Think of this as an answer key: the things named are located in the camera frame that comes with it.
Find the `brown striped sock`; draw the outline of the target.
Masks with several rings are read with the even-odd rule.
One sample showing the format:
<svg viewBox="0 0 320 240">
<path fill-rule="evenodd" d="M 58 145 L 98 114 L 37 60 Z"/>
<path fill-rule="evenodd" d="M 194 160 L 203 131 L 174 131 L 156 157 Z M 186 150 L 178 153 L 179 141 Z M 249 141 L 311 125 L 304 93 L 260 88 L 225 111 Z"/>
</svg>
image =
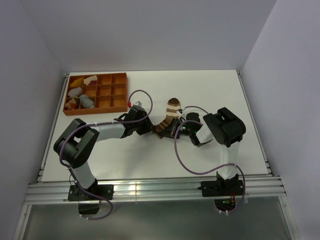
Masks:
<svg viewBox="0 0 320 240">
<path fill-rule="evenodd" d="M 158 123 L 156 125 L 156 133 L 155 134 L 157 135 L 158 138 L 160 138 L 160 136 L 159 136 L 160 131 L 162 131 L 168 125 L 173 124 L 174 121 L 179 120 L 177 110 L 180 108 L 181 108 L 181 103 L 177 98 L 173 97 L 168 100 L 165 118 L 164 118 L 164 120 L 162 120 L 160 123 Z"/>
</svg>

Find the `grey sock with black stripes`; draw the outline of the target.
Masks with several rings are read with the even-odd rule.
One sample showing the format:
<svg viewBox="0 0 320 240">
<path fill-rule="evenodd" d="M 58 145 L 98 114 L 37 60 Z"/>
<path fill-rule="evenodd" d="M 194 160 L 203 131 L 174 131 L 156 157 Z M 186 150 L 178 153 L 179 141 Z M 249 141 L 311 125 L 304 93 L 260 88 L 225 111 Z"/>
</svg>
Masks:
<svg viewBox="0 0 320 240">
<path fill-rule="evenodd" d="M 79 96 L 81 105 L 85 108 L 85 109 L 93 109 L 95 107 L 95 102 L 86 94 L 82 94 Z"/>
</svg>

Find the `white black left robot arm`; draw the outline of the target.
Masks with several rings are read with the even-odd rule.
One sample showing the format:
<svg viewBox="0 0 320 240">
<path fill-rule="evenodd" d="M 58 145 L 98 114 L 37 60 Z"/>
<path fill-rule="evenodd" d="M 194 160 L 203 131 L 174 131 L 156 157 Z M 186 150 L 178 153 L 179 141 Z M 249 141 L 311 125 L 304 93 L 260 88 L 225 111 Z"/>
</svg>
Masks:
<svg viewBox="0 0 320 240">
<path fill-rule="evenodd" d="M 111 122 L 89 124 L 75 118 L 58 140 L 53 150 L 59 155 L 62 165 L 67 167 L 79 187 L 79 194 L 91 200 L 98 193 L 98 180 L 92 174 L 88 159 L 97 142 L 123 139 L 136 132 L 139 136 L 154 132 L 148 113 L 138 105 Z"/>
</svg>

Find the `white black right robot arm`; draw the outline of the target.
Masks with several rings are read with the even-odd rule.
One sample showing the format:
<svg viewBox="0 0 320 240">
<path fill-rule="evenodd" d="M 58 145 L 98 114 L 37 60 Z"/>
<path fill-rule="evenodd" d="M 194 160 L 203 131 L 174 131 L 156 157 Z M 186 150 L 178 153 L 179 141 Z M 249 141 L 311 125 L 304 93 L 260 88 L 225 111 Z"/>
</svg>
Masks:
<svg viewBox="0 0 320 240">
<path fill-rule="evenodd" d="M 215 114 L 205 111 L 203 122 L 197 112 L 189 112 L 182 116 L 183 110 L 170 110 L 168 116 L 155 126 L 155 134 L 159 138 L 173 139 L 174 151 L 181 166 L 193 175 L 207 175 L 216 171 L 217 191 L 222 195 L 229 194 L 233 188 L 232 180 L 239 177 L 241 169 L 237 165 L 240 142 L 246 133 L 244 122 L 228 108 L 223 107 Z M 201 147 L 215 140 L 219 144 L 219 165 L 211 170 L 195 172 L 182 162 L 177 147 L 180 135 L 188 136 L 192 144 Z"/>
</svg>

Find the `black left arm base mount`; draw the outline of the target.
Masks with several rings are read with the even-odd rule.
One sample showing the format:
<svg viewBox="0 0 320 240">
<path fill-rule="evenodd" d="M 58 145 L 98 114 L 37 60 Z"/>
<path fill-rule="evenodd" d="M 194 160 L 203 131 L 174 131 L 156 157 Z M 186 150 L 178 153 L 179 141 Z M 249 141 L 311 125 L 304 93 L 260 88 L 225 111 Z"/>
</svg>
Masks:
<svg viewBox="0 0 320 240">
<path fill-rule="evenodd" d="M 69 187 L 67 200 L 69 202 L 78 202 L 78 213 L 82 217 L 92 218 L 100 210 L 102 201 L 113 199 L 114 185 L 99 184 L 97 180 L 84 192 L 77 184 Z"/>
</svg>

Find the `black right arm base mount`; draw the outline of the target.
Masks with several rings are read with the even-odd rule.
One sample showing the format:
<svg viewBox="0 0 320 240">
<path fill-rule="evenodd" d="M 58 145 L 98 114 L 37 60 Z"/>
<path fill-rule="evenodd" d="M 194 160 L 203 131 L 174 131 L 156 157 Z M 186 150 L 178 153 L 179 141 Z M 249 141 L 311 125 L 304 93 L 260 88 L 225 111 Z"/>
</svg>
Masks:
<svg viewBox="0 0 320 240">
<path fill-rule="evenodd" d="M 237 206 L 236 197 L 243 197 L 245 192 L 244 183 L 237 173 L 230 179 L 223 179 L 217 174 L 216 180 L 202 181 L 197 189 L 204 198 L 223 197 L 214 200 L 216 208 L 222 212 L 233 211 Z"/>
</svg>

